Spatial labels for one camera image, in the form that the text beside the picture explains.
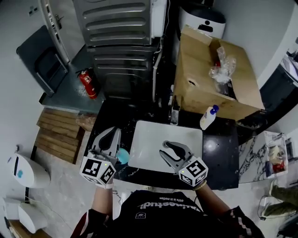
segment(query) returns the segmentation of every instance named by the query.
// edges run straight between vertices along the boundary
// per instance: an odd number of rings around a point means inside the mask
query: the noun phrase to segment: tiled floor
[[[83,147],[87,140],[88,137],[84,138]],[[68,238],[81,216],[91,207],[95,185],[79,175],[80,161],[72,165],[39,149],[36,161],[50,172],[51,184],[45,189],[30,189],[29,196],[43,203],[36,202],[35,204],[49,221],[45,231],[53,238]],[[286,176],[281,177],[280,180],[281,183],[285,183]],[[122,201],[126,200],[135,190],[173,192],[172,189],[152,188],[119,180],[115,180],[114,183],[114,190],[118,192]],[[261,221],[257,216],[259,201],[263,195],[268,193],[269,184],[270,180],[239,184],[237,189],[215,191],[215,193],[230,207],[239,205],[242,211],[262,230],[266,238],[273,238],[276,237],[278,227],[284,218]],[[183,192],[192,200],[195,199],[193,191]],[[114,194],[113,218],[118,217],[121,210],[118,201],[119,197]]]

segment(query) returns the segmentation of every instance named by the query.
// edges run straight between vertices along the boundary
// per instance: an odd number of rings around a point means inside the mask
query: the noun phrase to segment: red fire extinguisher
[[[84,88],[86,89],[86,92],[88,96],[91,99],[96,99],[98,94],[98,87],[96,83],[96,79],[93,74],[93,69],[84,69],[78,72],[78,77],[80,78],[82,84],[84,85]]]

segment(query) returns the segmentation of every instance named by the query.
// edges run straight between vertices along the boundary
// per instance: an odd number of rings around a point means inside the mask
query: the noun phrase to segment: wooden pallet
[[[74,164],[84,135],[76,117],[74,113],[44,109],[37,122],[40,129],[35,146]]]

